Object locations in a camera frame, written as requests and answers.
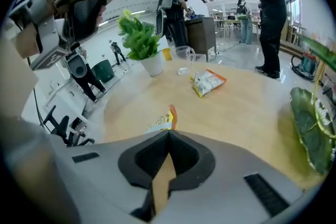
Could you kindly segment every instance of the tiled floor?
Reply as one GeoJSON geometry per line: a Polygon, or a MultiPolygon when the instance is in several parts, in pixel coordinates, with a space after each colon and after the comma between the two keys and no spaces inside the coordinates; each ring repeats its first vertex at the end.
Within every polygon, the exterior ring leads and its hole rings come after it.
{"type": "MultiPolygon", "coordinates": [[[[261,66],[264,63],[261,46],[256,39],[256,35],[254,35],[252,44],[240,44],[239,31],[232,28],[230,31],[227,31],[226,38],[216,38],[217,52],[219,52],[219,54],[215,55],[214,49],[211,49],[209,51],[210,62],[255,72],[254,67],[261,66]]],[[[279,83],[291,88],[301,87],[309,91],[313,91],[313,82],[299,77],[291,70],[291,55],[281,51],[279,53],[279,58],[281,65],[279,83]]],[[[102,96],[96,104],[93,104],[91,101],[87,104],[86,110],[88,111],[87,117],[89,119],[89,123],[87,124],[88,129],[86,133],[88,137],[95,139],[97,143],[102,142],[104,139],[103,113],[109,100],[109,95],[113,91],[113,85],[118,83],[118,81],[122,79],[126,70],[128,70],[128,68],[132,68],[133,65],[134,61],[128,60],[128,66],[123,65],[113,67],[116,76],[106,84],[106,88],[109,89],[108,92],[102,96]]],[[[321,92],[322,89],[320,88],[318,96],[329,108],[329,101],[324,95],[322,95],[321,92]]]]}

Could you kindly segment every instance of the black office chair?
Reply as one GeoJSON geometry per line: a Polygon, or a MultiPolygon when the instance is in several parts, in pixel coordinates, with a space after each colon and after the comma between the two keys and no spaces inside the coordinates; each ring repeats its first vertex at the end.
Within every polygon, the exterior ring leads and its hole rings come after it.
{"type": "Polygon", "coordinates": [[[49,111],[48,115],[46,116],[46,118],[44,119],[43,123],[46,124],[48,121],[51,122],[51,124],[55,127],[52,131],[51,134],[56,134],[60,137],[62,137],[66,147],[70,147],[70,146],[84,146],[87,143],[92,143],[94,144],[94,139],[91,138],[87,138],[85,139],[83,142],[81,142],[80,144],[78,144],[79,139],[81,137],[85,137],[85,134],[81,133],[79,135],[77,135],[75,141],[73,141],[74,139],[74,134],[70,133],[69,138],[67,138],[67,127],[68,127],[68,123],[69,123],[69,116],[65,116],[61,122],[58,124],[57,121],[55,120],[55,118],[52,116],[52,113],[54,112],[56,106],[54,105],[53,108],[49,111]]]}

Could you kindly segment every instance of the snack bag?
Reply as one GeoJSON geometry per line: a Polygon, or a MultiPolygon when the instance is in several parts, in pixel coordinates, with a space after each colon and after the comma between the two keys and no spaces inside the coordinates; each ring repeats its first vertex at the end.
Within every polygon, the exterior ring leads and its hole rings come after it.
{"type": "Polygon", "coordinates": [[[197,72],[195,77],[190,77],[190,79],[193,81],[193,88],[200,98],[226,82],[226,78],[210,69],[206,69],[204,72],[197,72]]]}
{"type": "Polygon", "coordinates": [[[155,122],[147,126],[143,134],[148,134],[161,130],[176,130],[177,113],[175,107],[171,104],[167,114],[159,117],[155,122]]]}

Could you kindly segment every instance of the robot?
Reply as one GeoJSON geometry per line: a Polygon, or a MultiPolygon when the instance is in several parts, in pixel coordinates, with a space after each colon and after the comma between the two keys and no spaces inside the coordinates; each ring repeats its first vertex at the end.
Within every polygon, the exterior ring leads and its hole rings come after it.
{"type": "MultiPolygon", "coordinates": [[[[40,54],[30,67],[50,68],[93,35],[97,10],[110,1],[56,0],[69,16],[43,19],[46,0],[14,0],[9,17],[23,27],[33,22],[38,30],[40,54]]],[[[288,223],[318,191],[303,195],[249,151],[195,134],[165,130],[65,147],[60,137],[22,119],[0,118],[0,125],[9,172],[56,223],[288,223]],[[167,206],[156,215],[152,180],[168,153],[177,177],[170,181],[167,206]]]]}

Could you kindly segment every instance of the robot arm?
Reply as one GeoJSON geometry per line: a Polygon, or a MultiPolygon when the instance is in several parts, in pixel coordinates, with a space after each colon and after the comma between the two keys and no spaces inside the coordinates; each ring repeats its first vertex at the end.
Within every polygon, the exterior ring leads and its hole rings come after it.
{"type": "Polygon", "coordinates": [[[112,0],[55,0],[58,15],[50,12],[47,0],[14,0],[8,16],[25,28],[33,23],[37,30],[39,56],[33,70],[48,69],[69,54],[79,41],[95,34],[102,6],[112,0]]]}

